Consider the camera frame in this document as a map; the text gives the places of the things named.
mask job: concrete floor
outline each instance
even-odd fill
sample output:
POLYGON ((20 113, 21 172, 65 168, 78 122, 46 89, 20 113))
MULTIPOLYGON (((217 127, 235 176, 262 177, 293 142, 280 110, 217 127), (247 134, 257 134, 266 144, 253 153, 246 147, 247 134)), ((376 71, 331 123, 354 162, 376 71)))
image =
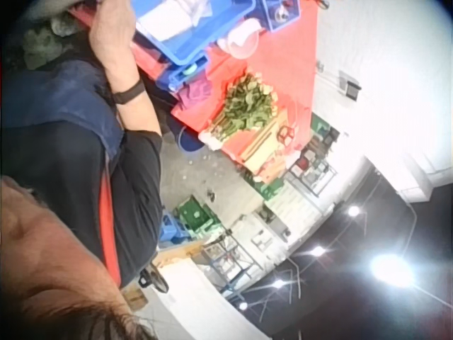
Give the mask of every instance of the concrete floor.
POLYGON ((230 227, 242 214, 249 214, 263 204, 261 196, 222 152, 211 152, 205 147, 197 154, 187 155, 179 150, 173 135, 167 134, 161 163, 161 197, 168 210, 194 194, 209 205, 225 227, 230 227), (209 189, 216 194, 213 203, 207 197, 209 189))

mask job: green plastic crate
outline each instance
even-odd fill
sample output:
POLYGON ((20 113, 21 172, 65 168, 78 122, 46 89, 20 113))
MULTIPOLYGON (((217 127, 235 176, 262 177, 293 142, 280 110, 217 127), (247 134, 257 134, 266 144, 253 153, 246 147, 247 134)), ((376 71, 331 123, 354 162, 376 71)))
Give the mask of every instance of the green plastic crate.
POLYGON ((208 234, 220 226, 220 220, 214 212, 206 204, 201 205, 193 195, 182 202, 173 214, 187 225, 189 232, 197 236, 208 234))
POLYGON ((282 178, 276 178, 269 184, 263 182, 255 182, 253 180, 253 174, 250 171, 245 171, 243 173, 243 178, 261 195, 261 197, 264 198, 264 200, 270 200, 272 197, 277 195, 284 185, 282 178))

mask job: red strap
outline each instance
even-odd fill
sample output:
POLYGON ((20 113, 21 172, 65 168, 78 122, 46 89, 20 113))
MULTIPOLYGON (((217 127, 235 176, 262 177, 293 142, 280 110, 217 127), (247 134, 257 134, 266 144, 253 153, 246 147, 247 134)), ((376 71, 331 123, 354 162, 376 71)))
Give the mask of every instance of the red strap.
POLYGON ((110 189, 110 176, 108 175, 107 166, 101 177, 101 191, 99 193, 99 225, 105 266, 117 286, 120 287, 120 266, 118 265, 118 256, 116 252, 112 192, 110 189))

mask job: black wristband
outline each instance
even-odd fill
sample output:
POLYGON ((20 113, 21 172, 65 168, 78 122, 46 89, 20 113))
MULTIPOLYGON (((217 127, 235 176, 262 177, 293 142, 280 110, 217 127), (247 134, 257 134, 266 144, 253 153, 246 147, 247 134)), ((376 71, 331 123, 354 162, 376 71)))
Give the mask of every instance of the black wristband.
POLYGON ((132 99, 137 97, 139 94, 145 91, 143 81, 139 81, 131 87, 129 90, 124 92, 117 92, 113 94, 113 100, 116 104, 124 105, 129 103, 132 99))

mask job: black ceiling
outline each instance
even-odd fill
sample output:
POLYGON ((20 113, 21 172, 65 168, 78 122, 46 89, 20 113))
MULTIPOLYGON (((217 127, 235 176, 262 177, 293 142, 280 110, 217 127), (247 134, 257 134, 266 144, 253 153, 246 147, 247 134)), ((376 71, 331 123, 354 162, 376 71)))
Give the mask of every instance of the black ceiling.
MULTIPOLYGON (((418 219, 405 258, 413 264, 419 286, 451 304, 452 186, 436 188, 430 202, 413 204, 413 208, 418 219)), ((277 274, 269 274, 243 294, 252 306, 245 316, 277 340, 299 340, 299 329, 304 340, 443 339, 431 337, 439 327, 431 327, 430 322, 446 322, 445 332, 453 332, 449 308, 420 292, 378 283, 369 272, 373 256, 403 251, 413 222, 411 209, 385 178, 371 171, 350 201, 291 256, 305 282, 301 298, 296 283, 279 290, 256 290, 270 285, 276 275, 289 281, 292 273, 294 279, 296 267, 286 260, 276 268, 277 274), (366 232, 364 215, 351 219, 345 213, 352 204, 367 213, 366 232), (316 245, 329 244, 331 252, 320 261, 303 255, 316 245), (265 299, 272 292, 260 321, 265 299)))

